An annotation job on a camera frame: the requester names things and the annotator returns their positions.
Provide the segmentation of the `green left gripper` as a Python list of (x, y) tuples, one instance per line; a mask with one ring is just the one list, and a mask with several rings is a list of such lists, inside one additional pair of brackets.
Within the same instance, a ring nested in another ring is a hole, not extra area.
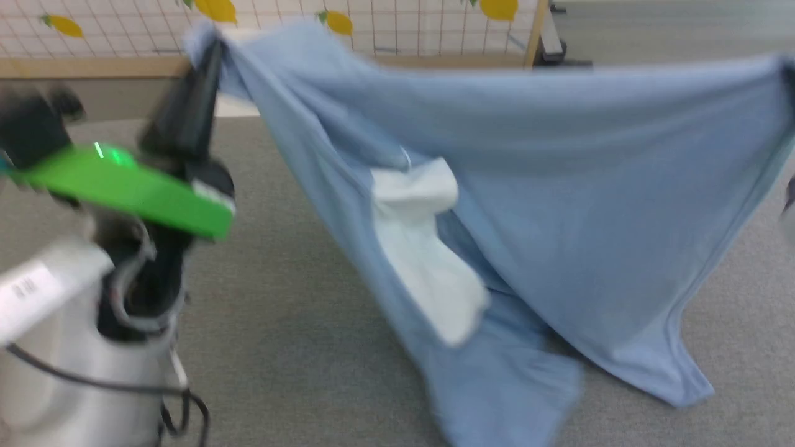
[[(209, 158), (224, 43), (210, 40), (196, 64), (166, 91), (139, 138), (151, 158)], [(138, 162), (115, 145), (71, 145), (28, 169), (2, 163), (2, 176), (77, 201), (101, 205), (205, 240), (223, 240), (236, 208), (201, 181), (184, 182)]]

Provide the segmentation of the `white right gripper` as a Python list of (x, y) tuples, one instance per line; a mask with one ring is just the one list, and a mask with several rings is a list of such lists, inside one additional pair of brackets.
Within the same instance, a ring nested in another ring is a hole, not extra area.
[(779, 227), (781, 233), (783, 233), (784, 239), (789, 243), (789, 245), (794, 245), (794, 232), (795, 232), (795, 207), (794, 207), (794, 198), (795, 198), (795, 176), (789, 179), (789, 182), (786, 187), (786, 203), (784, 203), (783, 212), (781, 213), (779, 219)]

